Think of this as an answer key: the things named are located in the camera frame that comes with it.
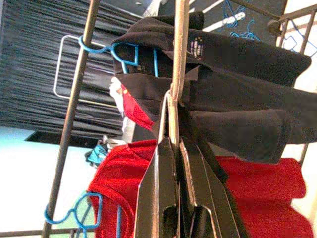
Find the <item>blue hanger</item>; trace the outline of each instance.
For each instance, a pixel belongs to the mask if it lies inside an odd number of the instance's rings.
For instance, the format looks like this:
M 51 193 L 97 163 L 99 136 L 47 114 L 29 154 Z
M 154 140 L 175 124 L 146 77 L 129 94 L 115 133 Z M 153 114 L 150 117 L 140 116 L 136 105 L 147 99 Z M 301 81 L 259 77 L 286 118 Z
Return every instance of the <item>blue hanger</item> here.
M 98 206 L 98 214 L 97 214 L 97 222 L 94 225 L 84 225 L 82 221 L 79 221 L 78 216 L 77 216 L 77 208 L 79 206 L 79 203 L 85 198 L 85 197 L 98 197 L 99 198 L 99 206 Z M 50 224 L 60 224 L 63 223 L 64 221 L 66 221 L 68 219 L 68 217 L 70 216 L 70 214 L 73 212 L 74 213 L 74 217 L 75 217 L 75 221 L 77 223 L 77 225 L 79 226 L 79 228 L 81 228 L 84 232 L 84 238 L 87 238 L 87 229 L 95 229 L 97 227 L 99 227 L 100 225 L 100 221 L 101 221 L 101 214 L 102 214 L 102 209 L 103 209 L 103 197 L 99 194 L 99 193 L 93 193 L 93 192 L 88 192 L 86 194 L 84 194 L 82 197 L 79 198 L 79 200 L 76 202 L 75 207 L 70 209 L 66 216 L 59 221 L 53 221 L 51 218 L 49 218 L 48 214 L 47 214 L 47 208 L 44 211 L 44 217 L 47 223 Z
M 127 65 L 130 66 L 139 66 L 138 62 L 139 62 L 139 45 L 136 44 L 132 44 L 132 43 L 126 43 L 126 42 L 116 42 L 113 43 L 111 46 L 105 46 L 101 49 L 92 49 L 88 46 L 86 46 L 83 42 L 83 36 L 79 37 L 78 39 L 78 43 L 81 47 L 84 48 L 84 50 L 91 52 L 91 53 L 103 53 L 106 51 L 110 51 L 112 56 L 121 63 L 122 65 L 122 70 L 124 74 L 128 74 L 128 69 L 127 69 Z M 133 46 L 134 47 L 134 62 L 131 61 L 127 61 L 124 60 L 122 58 L 120 58 L 117 53 L 115 52 L 115 48 L 118 45 L 129 45 L 129 46 Z M 154 61 L 154 76 L 158 77 L 159 76 L 159 68 L 158 68 L 158 57 L 157 57 L 157 50 L 156 48 L 153 48 L 153 61 Z

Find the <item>red fabric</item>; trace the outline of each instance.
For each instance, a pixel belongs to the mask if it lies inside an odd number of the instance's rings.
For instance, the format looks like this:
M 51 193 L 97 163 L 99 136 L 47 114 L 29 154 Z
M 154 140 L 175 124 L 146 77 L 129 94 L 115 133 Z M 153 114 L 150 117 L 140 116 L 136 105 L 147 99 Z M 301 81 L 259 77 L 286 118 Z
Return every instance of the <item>red fabric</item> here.
M 153 121 L 145 114 L 144 111 L 140 108 L 135 99 L 130 95 L 128 90 L 121 85 L 122 94 L 123 94 L 123 109 L 124 114 L 134 121 L 137 125 L 151 130 L 151 126 L 153 125 Z
M 115 147 L 97 169 L 88 191 L 103 195 L 102 221 L 96 238 L 116 235 L 117 206 L 122 207 L 121 237 L 132 238 L 138 185 L 152 158 L 155 140 Z M 310 223 L 290 206 L 305 195 L 301 168 L 294 159 L 277 165 L 217 157 L 228 174 L 226 187 L 250 238 L 312 238 Z M 92 198 L 95 214 L 98 199 Z
M 217 157 L 228 174 L 231 192 L 250 238 L 313 238 L 310 223 L 291 206 L 305 196 L 301 167 L 294 159 L 277 165 Z
M 122 207 L 121 237 L 132 238 L 138 186 L 152 158 L 155 140 L 134 142 L 114 147 L 99 165 L 88 192 L 103 196 L 101 225 L 96 238 L 115 238 L 117 206 Z M 98 198 L 92 197 L 95 214 Z

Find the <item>metal pole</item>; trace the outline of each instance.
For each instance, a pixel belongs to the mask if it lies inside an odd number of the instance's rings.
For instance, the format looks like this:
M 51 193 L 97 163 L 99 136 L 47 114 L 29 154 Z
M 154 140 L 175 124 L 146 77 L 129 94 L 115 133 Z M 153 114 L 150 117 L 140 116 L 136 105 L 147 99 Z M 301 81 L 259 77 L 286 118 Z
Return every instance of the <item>metal pole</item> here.
M 67 234 L 72 230 L 77 230 L 78 228 L 64 228 L 64 229 L 53 229 L 50 234 Z M 94 229 L 87 229 L 87 232 L 94 232 Z M 27 237 L 27 236 L 39 236 L 42 234 L 42 230 L 32 230 L 32 231 L 15 231 L 15 232 L 0 232 L 1 237 Z
M 313 10 L 312 13 L 311 13 L 311 17 L 309 19 L 306 31 L 305 31 L 305 36 L 304 36 L 304 39 L 303 39 L 303 42 L 302 42 L 302 45 L 301 45 L 301 50 L 300 50 L 300 53 L 302 55 L 304 54 L 304 51 L 305 51 L 305 48 L 306 48 L 306 44 L 307 44 L 307 41 L 308 41 L 308 37 L 309 37 L 309 33 L 311 32 L 311 28 L 312 28 L 312 25 L 313 25 L 313 22 L 314 22 L 315 13 L 316 13 L 316 11 Z M 304 159 L 305 159 L 305 156 L 306 156 L 306 153 L 307 153 L 308 145 L 309 144 L 305 144 L 304 145 L 304 148 L 303 148 L 303 151 L 302 151 L 302 154 L 301 154 L 301 158 L 299 160 L 299 163 L 301 165 L 303 165 L 303 162 L 304 162 Z
M 174 63 L 171 97 L 168 99 L 169 137 L 174 153 L 178 154 L 179 128 L 178 128 L 178 101 L 184 87 L 186 52 L 189 24 L 189 0 L 175 1 L 175 31 L 174 31 Z
M 284 41 L 284 38 L 285 38 L 285 34 L 286 34 L 286 31 L 287 31 L 287 25 L 288 25 L 288 20 L 286 20 L 286 22 L 284 23 L 284 25 L 282 25 L 282 35 L 281 35 L 281 39 L 279 41 L 279 44 L 278 46 L 281 48 L 282 47 L 282 44 L 283 44 L 283 41 Z
M 248 9 L 251 9 L 252 11 L 255 11 L 255 12 L 257 12 L 259 14 L 262 14 L 264 16 L 268 16 L 271 19 L 279 20 L 279 16 L 277 16 L 277 15 L 275 15 L 273 13 L 270 13 L 268 11 L 262 10 L 260 8 L 257 8 L 256 6 L 253 6 L 252 4 L 249 4 L 249 3 L 247 3 L 247 2 L 245 2 L 243 0 L 230 0 L 230 1 L 234 2 L 236 4 L 239 4 L 241 6 L 244 6 L 244 7 L 248 8 Z
M 83 41 L 88 46 L 90 45 L 91 39 L 93 36 L 99 3 L 100 3 L 100 0 L 90 1 L 90 7 L 88 11 L 87 21 L 86 21 L 84 36 L 83 36 Z M 83 81 L 84 72 L 86 69 L 87 57 L 88 57 L 88 52 L 85 51 L 81 47 L 79 51 L 79 55 L 78 55 L 76 69 L 75 69 L 74 80 L 73 80 L 73 85 L 72 85 L 72 89 L 70 93 L 70 99 L 69 99 L 69 104 L 67 108 L 67 114 L 65 118 L 63 133 L 60 140 L 55 178 L 53 181 L 51 194 L 50 194 L 50 200 L 48 203 L 47 213 L 50 218 L 53 218 L 54 212 L 55 212 L 55 207 L 56 207 L 56 202 L 57 202 L 57 197 L 58 197 L 58 192 L 60 187 L 60 181 L 61 181 L 64 164 L 66 160 L 66 154 L 68 150 L 71 130 L 73 127 L 73 122 L 74 122 L 74 117 L 76 112 L 76 106 L 78 103 L 79 92 L 80 92 L 81 84 Z M 45 222 L 43 227 L 43 232 L 42 232 L 42 238 L 48 238 L 50 235 L 50 230 L 51 230 L 51 224 Z

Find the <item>black curtain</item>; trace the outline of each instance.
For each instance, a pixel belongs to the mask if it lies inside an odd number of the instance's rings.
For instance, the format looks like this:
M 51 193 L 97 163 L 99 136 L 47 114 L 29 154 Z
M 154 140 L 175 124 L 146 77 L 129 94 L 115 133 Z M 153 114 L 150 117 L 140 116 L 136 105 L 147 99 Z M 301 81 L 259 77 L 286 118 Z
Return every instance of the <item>black curtain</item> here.
M 60 40 L 80 36 L 89 0 L 5 0 L 0 47 L 0 125 L 61 132 L 68 100 L 53 93 Z M 93 41 L 109 45 L 139 20 L 101 2 Z M 57 91 L 69 96 L 79 45 L 66 40 Z M 115 105 L 109 95 L 112 58 L 89 54 L 80 98 Z M 73 134 L 121 135 L 118 110 L 79 103 Z

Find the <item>clothes drying rack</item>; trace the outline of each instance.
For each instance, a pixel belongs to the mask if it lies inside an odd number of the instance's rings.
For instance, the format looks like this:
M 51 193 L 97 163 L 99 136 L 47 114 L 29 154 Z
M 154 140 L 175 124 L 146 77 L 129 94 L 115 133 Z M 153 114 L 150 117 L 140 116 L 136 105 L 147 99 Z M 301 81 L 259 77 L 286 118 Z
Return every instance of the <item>clothes drying rack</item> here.
M 308 37 L 314 22 L 315 13 L 317 11 L 317 4 L 312 5 L 310 7 L 303 8 L 301 10 L 284 14 L 282 16 L 278 16 L 268 12 L 266 10 L 257 8 L 252 4 L 244 2 L 243 0 L 230 0 L 231 2 L 237 3 L 241 6 L 244 6 L 252 11 L 255 11 L 261 15 L 265 15 L 272 19 L 272 21 L 268 24 L 268 29 L 271 33 L 276 36 L 280 36 L 279 46 L 282 46 L 286 31 L 287 24 L 289 21 L 299 18 L 305 15 L 310 15 L 309 22 L 306 27 L 305 35 L 303 37 L 303 42 L 301 45 L 300 53 L 304 54 Z M 90 7 L 87 15 L 87 21 L 85 25 L 85 30 L 83 34 L 83 42 L 85 45 L 90 46 L 92 41 L 92 35 L 95 27 L 95 22 L 97 18 L 97 12 L 99 8 L 100 0 L 91 0 Z M 170 139 L 175 150 L 179 148 L 179 133 L 178 133 L 178 114 L 177 114 L 177 103 L 182 93 L 182 88 L 184 84 L 184 72 L 185 72 L 185 60 L 186 60 L 186 44 L 187 41 L 183 39 L 187 39 L 188 33 L 188 11 L 189 11 L 189 0 L 178 0 L 176 1 L 176 18 L 175 18 L 175 58 L 174 58 L 174 71 L 173 71 L 173 84 L 171 87 L 171 97 L 168 101 L 169 103 L 169 132 Z M 67 108 L 67 114 L 65 118 L 65 123 L 63 127 L 62 137 L 60 141 L 60 148 L 58 154 L 58 161 L 56 166 L 56 172 L 54 181 L 52 184 L 50 200 L 48 203 L 48 215 L 49 217 L 53 217 L 56 202 L 58 198 L 58 192 L 60 188 L 61 177 L 64 169 L 66 154 L 69 146 L 72 126 L 74 122 L 74 116 L 76 112 L 76 106 L 79 101 L 79 93 L 83 81 L 83 76 L 86 68 L 86 62 L 88 58 L 88 52 L 80 48 L 77 65 L 74 73 L 73 84 L 71 88 L 71 94 L 69 97 L 69 104 Z M 304 149 L 301 154 L 300 163 L 303 162 L 306 152 L 307 152 L 308 144 L 305 144 Z M 69 229 L 53 229 L 51 230 L 51 225 L 48 223 L 44 224 L 43 230 L 32 230 L 32 231 L 13 231 L 13 232 L 1 232 L 0 237 L 19 237 L 19 236 L 33 236 L 33 235 L 42 235 L 42 238 L 48 238 L 50 234 L 67 234 L 70 233 L 70 237 L 74 236 L 77 228 L 69 228 Z

